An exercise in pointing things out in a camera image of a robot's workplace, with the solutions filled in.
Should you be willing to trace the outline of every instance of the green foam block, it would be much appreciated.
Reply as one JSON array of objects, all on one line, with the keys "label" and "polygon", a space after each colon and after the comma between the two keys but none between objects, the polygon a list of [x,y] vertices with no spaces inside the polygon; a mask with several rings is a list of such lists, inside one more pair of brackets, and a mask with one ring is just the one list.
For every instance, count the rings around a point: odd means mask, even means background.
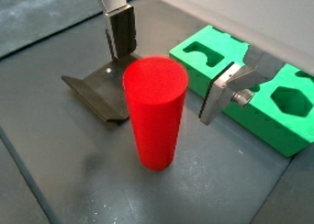
[{"label": "green foam block", "polygon": [[[189,88],[202,97],[226,66],[244,65],[248,44],[208,26],[170,51],[186,67]],[[254,98],[224,112],[287,157],[314,141],[314,78],[287,64],[277,77],[252,88]]]}]

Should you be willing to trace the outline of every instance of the red foam cylinder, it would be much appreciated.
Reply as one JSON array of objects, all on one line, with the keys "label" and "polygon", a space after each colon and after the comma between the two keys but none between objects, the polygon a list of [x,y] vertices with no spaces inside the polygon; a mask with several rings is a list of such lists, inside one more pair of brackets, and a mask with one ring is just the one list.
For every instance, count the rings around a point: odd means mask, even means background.
[{"label": "red foam cylinder", "polygon": [[124,85],[142,164],[164,170],[174,158],[188,72],[170,58],[144,58],[128,67]]}]

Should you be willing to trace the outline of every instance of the green block with hexagonal hole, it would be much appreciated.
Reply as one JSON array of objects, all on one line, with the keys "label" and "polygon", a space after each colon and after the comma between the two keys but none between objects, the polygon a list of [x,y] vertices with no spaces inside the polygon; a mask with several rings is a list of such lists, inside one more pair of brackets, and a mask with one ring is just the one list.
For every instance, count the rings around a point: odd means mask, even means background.
[{"label": "green block with hexagonal hole", "polygon": [[[244,65],[248,44],[212,26],[170,51],[186,67],[189,87],[202,97],[210,81],[225,67]],[[314,141],[314,77],[287,64],[273,81],[252,88],[254,98],[245,108],[230,104],[225,113],[285,156]]]}]

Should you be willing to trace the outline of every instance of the gray floor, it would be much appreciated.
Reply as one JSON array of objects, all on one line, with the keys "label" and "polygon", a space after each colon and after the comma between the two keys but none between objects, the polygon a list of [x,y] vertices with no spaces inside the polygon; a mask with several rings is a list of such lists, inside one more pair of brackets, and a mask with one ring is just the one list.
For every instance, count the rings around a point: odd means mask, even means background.
[{"label": "gray floor", "polygon": [[[141,56],[162,54],[205,24],[136,0]],[[291,163],[226,116],[206,127],[188,93],[176,161],[140,164],[130,122],[105,124],[61,77],[109,60],[99,16],[0,62],[0,125],[54,223],[249,223]]]},{"label": "gray floor", "polygon": [[262,206],[254,224],[314,223],[314,146],[308,147],[295,158],[277,188]]},{"label": "gray floor", "polygon": [[17,163],[0,140],[0,219],[5,224],[49,224]]},{"label": "gray floor", "polygon": [[98,0],[0,0],[0,57],[99,12]]}]

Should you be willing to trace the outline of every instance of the hexagonal hole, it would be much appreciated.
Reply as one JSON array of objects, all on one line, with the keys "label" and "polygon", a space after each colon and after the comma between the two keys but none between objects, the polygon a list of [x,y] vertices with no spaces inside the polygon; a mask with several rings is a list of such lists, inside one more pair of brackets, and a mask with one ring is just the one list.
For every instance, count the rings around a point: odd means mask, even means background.
[{"label": "hexagonal hole", "polygon": [[313,108],[313,104],[305,94],[293,88],[279,87],[272,94],[272,99],[284,113],[303,118],[308,116]]}]

